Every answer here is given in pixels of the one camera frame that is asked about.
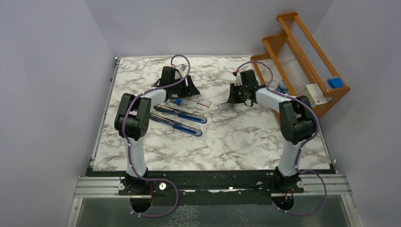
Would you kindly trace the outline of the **red white staple box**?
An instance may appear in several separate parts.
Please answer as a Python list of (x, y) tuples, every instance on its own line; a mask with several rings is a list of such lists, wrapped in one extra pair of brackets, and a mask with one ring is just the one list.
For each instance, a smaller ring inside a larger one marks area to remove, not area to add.
[(202, 105), (202, 106), (206, 106), (206, 107), (210, 107), (211, 105), (211, 101), (205, 98), (199, 98), (197, 100), (197, 104)]

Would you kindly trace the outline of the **staple box tray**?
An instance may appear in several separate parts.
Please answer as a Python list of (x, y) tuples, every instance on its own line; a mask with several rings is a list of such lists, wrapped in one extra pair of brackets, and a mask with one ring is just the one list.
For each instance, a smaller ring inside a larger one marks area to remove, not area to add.
[(220, 111), (227, 110), (232, 107), (232, 103), (221, 103), (218, 105)]

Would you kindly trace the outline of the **blue black stapler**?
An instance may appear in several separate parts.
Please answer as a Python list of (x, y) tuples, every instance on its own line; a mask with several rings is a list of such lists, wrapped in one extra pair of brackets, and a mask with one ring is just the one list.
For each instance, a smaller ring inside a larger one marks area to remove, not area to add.
[(189, 120), (189, 121), (193, 121), (193, 122), (197, 122), (197, 123), (206, 124), (208, 122), (208, 119), (206, 117), (204, 117), (204, 116), (197, 115), (197, 114), (192, 114), (190, 112), (186, 112), (186, 111), (175, 109), (175, 108), (171, 108), (171, 107), (166, 107), (166, 106), (162, 106), (162, 105), (155, 105), (154, 109), (156, 111), (159, 111), (159, 112), (173, 114), (173, 115), (176, 115), (176, 116), (178, 116), (180, 118), (183, 118), (183, 119), (186, 119), (186, 120)]

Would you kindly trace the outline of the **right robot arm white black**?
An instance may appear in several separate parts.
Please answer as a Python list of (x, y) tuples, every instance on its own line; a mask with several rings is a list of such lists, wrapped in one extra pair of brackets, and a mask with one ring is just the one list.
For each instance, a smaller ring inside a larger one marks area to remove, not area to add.
[(289, 96), (267, 85), (259, 85), (254, 70), (233, 72), (229, 104), (259, 104), (279, 113), (279, 126), (285, 139), (281, 160), (273, 173), (273, 187), (285, 192), (299, 176), (299, 159), (305, 144), (317, 133), (316, 116), (306, 96)]

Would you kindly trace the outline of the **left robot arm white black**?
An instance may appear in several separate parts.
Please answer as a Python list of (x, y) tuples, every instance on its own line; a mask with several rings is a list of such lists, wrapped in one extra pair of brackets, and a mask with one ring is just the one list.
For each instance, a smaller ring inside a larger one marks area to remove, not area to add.
[(114, 120), (114, 128), (118, 131), (119, 136), (125, 139), (127, 170), (122, 182), (125, 190), (143, 194), (150, 188), (150, 180), (146, 178), (148, 167), (144, 158), (144, 136), (148, 131), (150, 120), (165, 122), (194, 136), (202, 135), (200, 130), (182, 123), (162, 117), (153, 117), (151, 109), (156, 108), (190, 121), (206, 123), (205, 117), (162, 106), (162, 103), (172, 96), (186, 98), (198, 94), (200, 92), (195, 87), (189, 73), (183, 73), (181, 68), (171, 65), (163, 67), (161, 78), (149, 90), (138, 95), (129, 93), (122, 95)]

